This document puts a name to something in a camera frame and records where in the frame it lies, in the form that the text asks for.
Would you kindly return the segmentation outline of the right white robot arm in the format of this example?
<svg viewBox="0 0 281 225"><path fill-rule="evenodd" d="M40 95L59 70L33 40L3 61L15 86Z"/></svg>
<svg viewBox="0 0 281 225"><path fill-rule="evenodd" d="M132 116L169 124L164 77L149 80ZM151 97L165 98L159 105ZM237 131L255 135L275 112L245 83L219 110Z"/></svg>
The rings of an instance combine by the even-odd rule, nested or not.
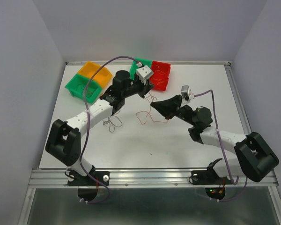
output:
<svg viewBox="0 0 281 225"><path fill-rule="evenodd" d="M211 169L206 171L206 177L212 183L228 176L246 176L260 182L279 164L278 157L259 133L244 135L220 131L218 126L211 125L215 118L210 109L192 109L181 95L153 102L151 107L167 120L177 117L191 124L188 132L194 142L215 146L222 153L228 151L236 156L233 159L223 156L210 164Z"/></svg>

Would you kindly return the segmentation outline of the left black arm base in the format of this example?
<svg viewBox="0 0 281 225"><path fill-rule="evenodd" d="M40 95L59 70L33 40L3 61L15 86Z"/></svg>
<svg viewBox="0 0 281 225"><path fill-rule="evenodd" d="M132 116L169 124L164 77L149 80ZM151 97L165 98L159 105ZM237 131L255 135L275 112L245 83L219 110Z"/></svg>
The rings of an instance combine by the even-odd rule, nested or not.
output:
<svg viewBox="0 0 281 225"><path fill-rule="evenodd" d="M109 189L110 172L109 171L90 171L88 175L82 176L74 170L64 172L67 177L67 185L76 187L79 201L85 204L101 203L107 200L111 195Z"/></svg>

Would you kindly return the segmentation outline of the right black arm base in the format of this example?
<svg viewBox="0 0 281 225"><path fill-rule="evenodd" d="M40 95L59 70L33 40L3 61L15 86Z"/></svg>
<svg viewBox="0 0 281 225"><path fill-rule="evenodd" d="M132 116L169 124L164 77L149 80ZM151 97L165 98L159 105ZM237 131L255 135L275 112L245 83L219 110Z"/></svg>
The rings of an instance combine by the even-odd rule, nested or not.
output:
<svg viewBox="0 0 281 225"><path fill-rule="evenodd" d="M219 177L213 170L195 170L188 178L193 185L216 185L216 187L206 187L206 195L215 200L223 200L226 195L226 185L232 184L228 178Z"/></svg>

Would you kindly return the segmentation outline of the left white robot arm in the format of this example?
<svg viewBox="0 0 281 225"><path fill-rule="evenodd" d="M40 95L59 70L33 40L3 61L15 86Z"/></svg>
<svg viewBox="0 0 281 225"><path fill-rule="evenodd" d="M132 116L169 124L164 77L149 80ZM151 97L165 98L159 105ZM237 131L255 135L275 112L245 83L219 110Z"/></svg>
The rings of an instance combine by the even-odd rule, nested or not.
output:
<svg viewBox="0 0 281 225"><path fill-rule="evenodd" d="M133 79L128 71L118 71L111 86L85 111L66 121L58 119L53 122L45 145L46 152L76 171L83 184L91 184L95 173L93 165L82 156L81 138L88 136L97 123L119 111L126 98L135 94L144 98L153 88L149 81L152 75L153 71L148 66L137 69Z"/></svg>

